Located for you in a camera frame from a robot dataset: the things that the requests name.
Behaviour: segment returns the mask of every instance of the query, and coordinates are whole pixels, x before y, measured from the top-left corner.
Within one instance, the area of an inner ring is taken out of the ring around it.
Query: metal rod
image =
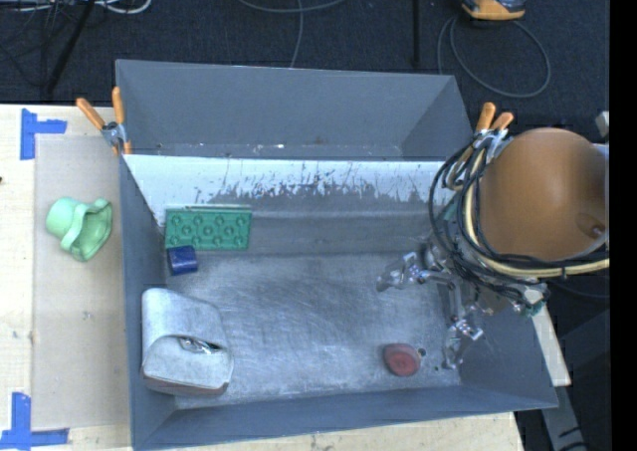
[[[96,1],[97,0],[89,0],[87,2],[87,6],[82,12],[82,16],[80,17],[80,20],[76,24],[76,27],[75,27],[75,30],[73,31],[71,39],[69,39],[69,42],[64,48],[64,51],[60,55],[60,58],[58,59],[58,63],[56,64],[56,67],[54,68],[51,74],[51,78],[49,79],[49,81],[47,82],[47,85],[44,88],[44,101],[50,101],[52,99],[53,90],[58,84],[58,81],[60,80],[60,76],[62,75],[62,72],[66,68],[67,63],[69,62],[69,58],[71,57],[71,54],[73,53],[73,50],[75,49],[76,44],[78,43],[78,39],[80,38],[80,35],[82,34],[82,31],[84,30],[84,27],[87,21],[89,20],[89,16],[91,15],[91,12],[93,11],[95,7]]]

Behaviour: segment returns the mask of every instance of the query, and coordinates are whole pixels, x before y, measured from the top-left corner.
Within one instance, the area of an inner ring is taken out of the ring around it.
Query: brown dome
[[[584,137],[543,127],[516,136],[480,183],[480,224],[499,253],[581,256],[607,236],[606,158]]]

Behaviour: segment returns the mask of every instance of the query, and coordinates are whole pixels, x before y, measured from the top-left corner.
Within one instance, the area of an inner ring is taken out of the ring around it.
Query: gray metal tray
[[[116,81],[134,152],[119,174],[136,449],[555,406],[529,320],[486,319],[446,369],[437,289],[375,290],[427,234],[431,178],[471,136],[452,77],[119,60]],[[250,207],[249,247],[198,251],[196,273],[171,276],[164,210],[201,204]],[[150,287],[219,309],[235,357],[224,394],[144,386]],[[426,351],[415,375],[386,369],[390,342]]]

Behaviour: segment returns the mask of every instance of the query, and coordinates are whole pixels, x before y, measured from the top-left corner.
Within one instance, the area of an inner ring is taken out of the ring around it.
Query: red round object
[[[398,376],[411,376],[420,369],[420,354],[410,344],[388,344],[382,357],[389,370]]]

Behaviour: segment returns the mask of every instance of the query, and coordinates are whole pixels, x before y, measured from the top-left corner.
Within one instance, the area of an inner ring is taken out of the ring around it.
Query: blue block
[[[192,246],[179,246],[166,249],[168,252],[168,266],[173,276],[197,272],[197,254]]]

